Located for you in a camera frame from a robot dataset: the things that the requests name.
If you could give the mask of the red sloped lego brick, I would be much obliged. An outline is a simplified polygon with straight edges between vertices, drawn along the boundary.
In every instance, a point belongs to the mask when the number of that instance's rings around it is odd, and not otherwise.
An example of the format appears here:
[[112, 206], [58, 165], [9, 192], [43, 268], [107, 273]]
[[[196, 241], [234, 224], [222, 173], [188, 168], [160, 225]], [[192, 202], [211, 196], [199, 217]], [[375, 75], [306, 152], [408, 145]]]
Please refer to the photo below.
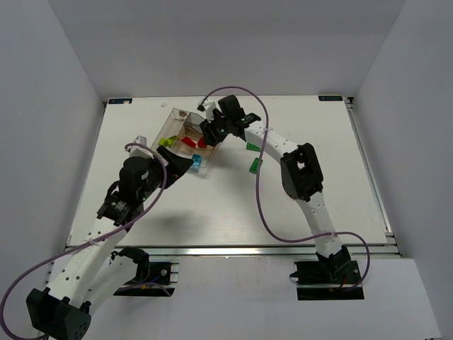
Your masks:
[[205, 144], [205, 141], [204, 141], [204, 138], [203, 138], [203, 137], [201, 137], [201, 138], [197, 141], [197, 147], [198, 147], [198, 148], [201, 148], [201, 149], [207, 148], [207, 145]]

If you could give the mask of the lime green curved lego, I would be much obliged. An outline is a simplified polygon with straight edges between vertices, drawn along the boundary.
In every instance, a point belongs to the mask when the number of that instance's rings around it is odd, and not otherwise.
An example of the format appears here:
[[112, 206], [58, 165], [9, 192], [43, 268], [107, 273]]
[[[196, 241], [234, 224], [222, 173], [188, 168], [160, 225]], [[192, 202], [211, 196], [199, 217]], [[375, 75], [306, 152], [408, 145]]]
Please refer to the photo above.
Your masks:
[[175, 142], [177, 139], [178, 139], [178, 138], [177, 138], [176, 135], [167, 138], [167, 139], [166, 139], [166, 146], [167, 146], [167, 147], [172, 147], [173, 144], [174, 144], [174, 142]]

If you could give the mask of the lime green small lego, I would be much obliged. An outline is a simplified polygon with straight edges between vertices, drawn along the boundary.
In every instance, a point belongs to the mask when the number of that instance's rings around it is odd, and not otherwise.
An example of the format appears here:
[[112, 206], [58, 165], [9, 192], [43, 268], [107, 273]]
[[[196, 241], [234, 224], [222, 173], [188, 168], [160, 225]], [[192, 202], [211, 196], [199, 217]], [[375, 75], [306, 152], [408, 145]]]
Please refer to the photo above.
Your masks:
[[161, 138], [159, 140], [159, 146], [162, 146], [162, 147], [167, 147], [168, 146], [168, 141], [166, 138]]

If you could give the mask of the teal 2x4 lego brick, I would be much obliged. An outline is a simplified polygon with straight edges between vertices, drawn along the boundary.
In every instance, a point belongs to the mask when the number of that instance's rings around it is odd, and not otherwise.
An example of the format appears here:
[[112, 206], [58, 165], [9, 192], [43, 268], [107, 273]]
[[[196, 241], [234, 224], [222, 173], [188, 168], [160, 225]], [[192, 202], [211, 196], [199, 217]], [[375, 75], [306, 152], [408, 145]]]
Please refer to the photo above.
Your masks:
[[191, 166], [191, 169], [193, 171], [199, 171], [200, 170], [200, 165], [202, 163], [202, 156], [199, 155], [199, 154], [193, 154], [192, 155], [192, 161], [193, 161], [193, 164]]

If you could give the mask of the red curved lego brick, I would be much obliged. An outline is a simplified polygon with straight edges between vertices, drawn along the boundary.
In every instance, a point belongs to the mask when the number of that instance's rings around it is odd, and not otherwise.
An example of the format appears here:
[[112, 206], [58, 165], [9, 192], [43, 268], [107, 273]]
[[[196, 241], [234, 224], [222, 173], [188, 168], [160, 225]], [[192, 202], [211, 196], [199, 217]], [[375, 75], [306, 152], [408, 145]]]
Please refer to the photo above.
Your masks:
[[189, 147], [192, 147], [192, 148], [196, 148], [197, 147], [197, 144], [193, 140], [191, 140], [189, 137], [182, 138], [181, 142], [184, 143], [185, 145], [189, 146]]

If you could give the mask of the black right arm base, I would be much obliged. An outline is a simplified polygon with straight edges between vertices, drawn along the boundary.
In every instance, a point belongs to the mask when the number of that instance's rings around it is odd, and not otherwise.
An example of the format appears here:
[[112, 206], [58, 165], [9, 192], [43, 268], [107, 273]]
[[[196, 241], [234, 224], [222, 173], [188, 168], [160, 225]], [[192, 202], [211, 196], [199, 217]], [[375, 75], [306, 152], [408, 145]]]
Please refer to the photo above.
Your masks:
[[365, 294], [359, 266], [351, 261], [346, 269], [336, 278], [331, 278], [328, 272], [316, 261], [295, 262], [295, 272], [289, 279], [297, 287], [299, 301], [339, 301], [364, 300]]

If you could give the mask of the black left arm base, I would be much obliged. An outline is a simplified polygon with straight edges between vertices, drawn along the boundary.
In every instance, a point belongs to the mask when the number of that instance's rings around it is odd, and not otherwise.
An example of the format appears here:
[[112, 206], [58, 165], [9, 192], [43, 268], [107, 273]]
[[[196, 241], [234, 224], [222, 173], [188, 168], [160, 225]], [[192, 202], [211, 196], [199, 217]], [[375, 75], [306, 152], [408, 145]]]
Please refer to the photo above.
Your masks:
[[173, 295], [178, 282], [178, 262], [152, 259], [144, 250], [129, 247], [112, 251], [109, 264], [126, 257], [132, 259], [135, 276], [118, 288], [114, 296], [169, 298]]

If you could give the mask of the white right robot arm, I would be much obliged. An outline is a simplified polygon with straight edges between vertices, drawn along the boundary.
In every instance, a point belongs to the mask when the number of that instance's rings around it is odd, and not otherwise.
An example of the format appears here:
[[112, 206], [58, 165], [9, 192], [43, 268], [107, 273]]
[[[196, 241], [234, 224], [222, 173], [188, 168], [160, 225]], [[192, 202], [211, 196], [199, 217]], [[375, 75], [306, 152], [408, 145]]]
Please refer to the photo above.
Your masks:
[[323, 173], [314, 147], [291, 142], [273, 131], [267, 113], [265, 120], [254, 113], [246, 114], [234, 95], [216, 103], [204, 98], [197, 109], [206, 115], [200, 127], [207, 145], [216, 146], [227, 135], [233, 135], [259, 147], [261, 154], [279, 163], [282, 187], [304, 213], [323, 274], [330, 282], [341, 278], [350, 255], [328, 214]]

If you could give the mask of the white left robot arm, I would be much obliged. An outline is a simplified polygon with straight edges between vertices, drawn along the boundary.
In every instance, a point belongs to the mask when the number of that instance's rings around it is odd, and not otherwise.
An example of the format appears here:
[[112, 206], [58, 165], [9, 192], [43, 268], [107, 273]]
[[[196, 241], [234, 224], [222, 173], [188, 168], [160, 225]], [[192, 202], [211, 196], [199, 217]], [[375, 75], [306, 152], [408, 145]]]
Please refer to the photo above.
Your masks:
[[42, 290], [26, 298], [32, 326], [53, 339], [82, 339], [94, 312], [122, 286], [138, 286], [149, 277], [149, 255], [117, 244], [148, 211], [144, 203], [154, 191], [162, 193], [193, 165], [165, 147], [153, 152], [139, 143], [129, 154], [118, 179], [106, 191], [85, 244], [76, 246], [62, 271]]

